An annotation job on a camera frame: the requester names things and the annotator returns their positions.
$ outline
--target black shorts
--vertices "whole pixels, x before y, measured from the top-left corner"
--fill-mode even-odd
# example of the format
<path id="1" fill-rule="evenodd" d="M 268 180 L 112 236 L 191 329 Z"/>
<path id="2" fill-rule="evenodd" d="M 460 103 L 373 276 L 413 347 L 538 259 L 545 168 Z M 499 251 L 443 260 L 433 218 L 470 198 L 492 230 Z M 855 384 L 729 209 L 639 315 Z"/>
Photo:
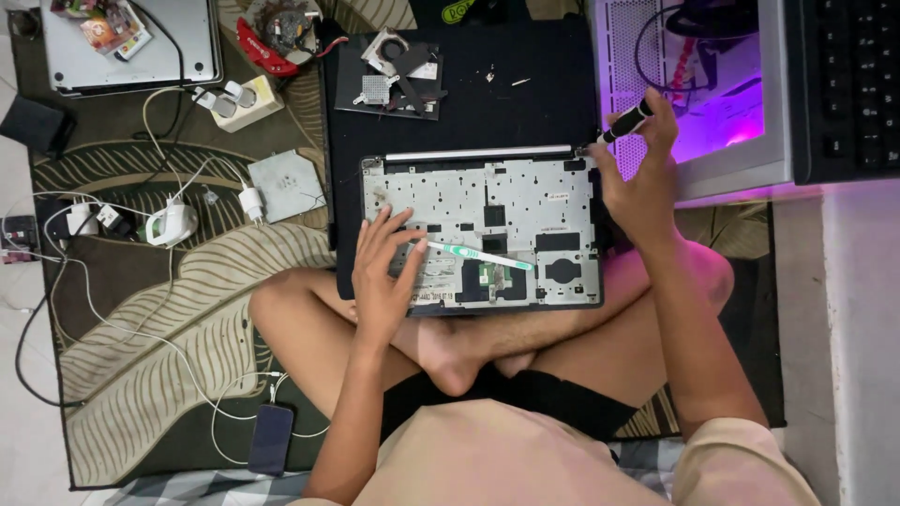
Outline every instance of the black shorts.
<path id="1" fill-rule="evenodd" d="M 526 369 L 507 378 L 492 363 L 479 371 L 468 392 L 451 397 L 431 383 L 425 372 L 411 376 L 384 393 L 382 443 L 420 407 L 493 399 L 561 421 L 597 441 L 609 441 L 637 412 L 571 381 Z"/>

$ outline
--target person's left hand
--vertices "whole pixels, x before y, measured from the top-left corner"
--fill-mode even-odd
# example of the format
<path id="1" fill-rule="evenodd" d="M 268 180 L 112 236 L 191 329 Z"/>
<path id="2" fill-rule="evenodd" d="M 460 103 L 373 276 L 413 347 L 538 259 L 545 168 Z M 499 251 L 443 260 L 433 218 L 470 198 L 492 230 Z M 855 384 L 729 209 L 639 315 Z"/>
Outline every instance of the person's left hand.
<path id="1" fill-rule="evenodd" d="M 388 266 L 397 247 L 425 237 L 425 230 L 395 232 L 412 216 L 406 209 L 391 218 L 391 207 L 385 206 L 369 224 L 363 220 L 356 241 L 356 263 L 353 268 L 353 290 L 356 296 L 357 337 L 374 339 L 387 346 L 400 327 L 410 307 L 412 286 L 425 257 L 426 241 L 421 240 L 409 251 L 400 277 L 388 274 Z"/>

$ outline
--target green and white toothbrush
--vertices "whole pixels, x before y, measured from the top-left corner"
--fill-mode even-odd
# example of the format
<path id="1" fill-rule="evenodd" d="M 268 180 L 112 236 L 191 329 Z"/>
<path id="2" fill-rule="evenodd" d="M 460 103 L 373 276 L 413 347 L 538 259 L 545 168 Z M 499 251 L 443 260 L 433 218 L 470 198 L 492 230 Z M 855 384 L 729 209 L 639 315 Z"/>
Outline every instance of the green and white toothbrush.
<path id="1" fill-rule="evenodd" d="M 477 258 L 479 260 L 484 260 L 485 262 L 491 262 L 492 264 L 515 267 L 517 269 L 523 269 L 526 271 L 534 270 L 535 268 L 535 266 L 528 264 L 527 262 L 519 262 L 518 260 L 513 260 L 511 258 L 498 257 L 497 255 L 492 255 L 491 253 L 482 253 L 480 251 L 475 251 L 474 249 L 467 248 L 466 246 L 441 244 L 439 242 L 429 241 L 428 247 L 440 249 L 442 251 L 446 251 L 451 255 L 456 255 L 462 258 Z"/>

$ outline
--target leg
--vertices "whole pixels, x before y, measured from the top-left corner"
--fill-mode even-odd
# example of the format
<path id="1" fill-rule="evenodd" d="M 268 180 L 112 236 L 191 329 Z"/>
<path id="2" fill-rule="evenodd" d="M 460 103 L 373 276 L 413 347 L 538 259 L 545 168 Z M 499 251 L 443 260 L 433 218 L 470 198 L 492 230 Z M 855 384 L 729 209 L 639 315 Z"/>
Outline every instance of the leg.
<path id="1" fill-rule="evenodd" d="M 334 275 L 302 267 L 270 277 L 250 297 L 250 318 L 265 343 L 329 418 L 338 403 L 356 331 L 350 322 L 351 306 L 338 296 Z M 421 370 L 392 348 L 384 361 L 384 390 Z"/>
<path id="2" fill-rule="evenodd" d="M 706 257 L 703 265 L 695 265 L 701 286 L 720 312 L 734 285 L 731 266 L 708 249 L 695 250 L 699 258 Z M 666 383 L 652 290 L 606 325 L 541 351 L 530 368 L 629 406 L 643 406 Z"/>
<path id="3" fill-rule="evenodd" d="M 691 243 L 702 285 L 719 297 L 731 291 L 728 262 Z M 609 260 L 603 269 L 606 301 L 596 310 L 529 312 L 478 319 L 420 319 L 405 326 L 394 346 L 413 358 L 445 393 L 461 395 L 488 361 L 546 348 L 611 321 L 647 293 L 650 281 L 636 251 Z M 530 357 L 498 364 L 506 375 L 526 367 Z"/>

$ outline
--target hand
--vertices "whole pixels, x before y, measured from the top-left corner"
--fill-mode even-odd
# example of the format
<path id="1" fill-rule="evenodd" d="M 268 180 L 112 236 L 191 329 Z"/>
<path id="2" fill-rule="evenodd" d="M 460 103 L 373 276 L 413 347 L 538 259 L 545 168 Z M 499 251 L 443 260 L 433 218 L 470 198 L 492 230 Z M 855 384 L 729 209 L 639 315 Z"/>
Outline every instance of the hand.
<path id="1" fill-rule="evenodd" d="M 356 335 L 373 339 L 377 345 L 387 346 L 406 317 L 412 286 L 428 246 L 421 240 L 409 251 L 399 278 L 394 279 L 388 274 L 388 265 L 397 247 L 426 235 L 425 230 L 395 232 L 410 216 L 412 209 L 391 218 L 391 207 L 386 205 L 371 225 L 368 220 L 363 220 L 356 241 L 356 263 L 353 267 L 358 321 Z"/>
<path id="2" fill-rule="evenodd" d="M 589 148 L 597 161 L 609 214 L 636 247 L 647 250 L 679 236 L 674 216 L 675 160 L 671 156 L 678 124 L 671 104 L 659 92 L 647 88 L 644 97 L 653 110 L 653 116 L 638 130 L 647 143 L 647 155 L 631 180 L 622 180 L 609 151 L 596 144 Z M 612 124 L 617 118 L 618 114 L 610 114 L 607 122 Z"/>

